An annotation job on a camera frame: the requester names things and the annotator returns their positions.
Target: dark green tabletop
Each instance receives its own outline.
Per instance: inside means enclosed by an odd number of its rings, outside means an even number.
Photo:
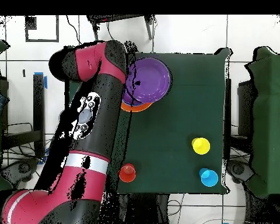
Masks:
[[[118,193],[227,193],[221,176],[225,60],[229,55],[228,48],[216,55],[136,54],[136,58],[164,62],[171,71],[172,87],[145,111],[121,110],[106,188]],[[72,83],[70,88],[73,94],[78,85]],[[193,151],[195,137],[210,141],[206,155]],[[124,163],[135,166],[136,178],[131,183],[118,182]],[[217,172],[216,186],[202,185],[198,172],[203,167]]]

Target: floor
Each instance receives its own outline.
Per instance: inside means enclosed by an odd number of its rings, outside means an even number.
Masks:
[[[75,26],[77,35],[67,22],[66,16],[59,17],[59,43],[25,42],[24,16],[6,18],[6,25],[0,27],[0,39],[6,40],[10,48],[0,55],[0,71],[9,81],[9,123],[33,123],[33,81],[34,72],[43,72],[48,78],[45,90],[45,133],[50,138],[58,124],[59,113],[64,108],[64,87],[62,82],[50,74],[48,60],[65,45],[78,45],[93,41],[94,35],[86,16],[68,16]],[[259,46],[269,46],[280,53],[280,16],[277,15],[156,15],[153,51],[157,53],[208,53],[213,54],[222,47],[233,51],[230,58],[229,77],[232,80],[232,124],[238,125],[237,86],[250,79],[244,65],[252,60],[253,51]],[[55,16],[37,16],[37,30],[29,30],[30,39],[56,39]],[[110,23],[114,39],[124,43],[134,42],[139,51],[152,51],[152,42],[142,17]],[[111,40],[105,24],[100,25],[99,39]],[[29,125],[9,127],[9,133],[28,131]],[[237,127],[232,127],[237,134]],[[16,154],[5,154],[3,166],[13,162]],[[38,166],[41,173],[43,165]],[[33,188],[38,179],[21,183],[20,188]],[[227,195],[172,194],[169,202],[170,224],[243,224],[245,196],[242,185],[232,182],[226,175]]]

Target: red cup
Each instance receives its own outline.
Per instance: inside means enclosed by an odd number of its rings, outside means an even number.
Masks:
[[[119,172],[119,178],[121,179],[121,181],[129,183],[132,182],[135,179],[135,177],[136,171],[135,167],[132,164],[127,163],[122,166]]]

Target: purple bowl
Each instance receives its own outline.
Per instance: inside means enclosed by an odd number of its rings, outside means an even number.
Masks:
[[[125,82],[128,92],[141,103],[153,103],[164,97],[171,77],[167,66],[156,58],[141,58],[129,66]]]
[[[129,92],[128,92],[127,89],[124,89],[124,93],[123,93],[123,95],[122,95],[122,100],[123,100],[123,102],[124,102],[125,104],[130,105],[130,106],[131,106],[131,105],[133,105],[133,106],[140,106],[140,105],[143,104],[142,102],[135,100],[135,99],[129,94]]]

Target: chair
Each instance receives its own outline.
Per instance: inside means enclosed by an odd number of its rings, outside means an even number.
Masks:
[[[124,20],[129,18],[135,18],[139,16],[144,16],[147,32],[148,32],[148,38],[152,39],[152,33],[151,28],[149,25],[152,24],[153,15],[86,15],[88,21],[92,24],[92,29],[94,32],[95,40],[98,40],[97,31],[99,29],[98,25],[99,23],[104,22],[113,22],[115,20]]]

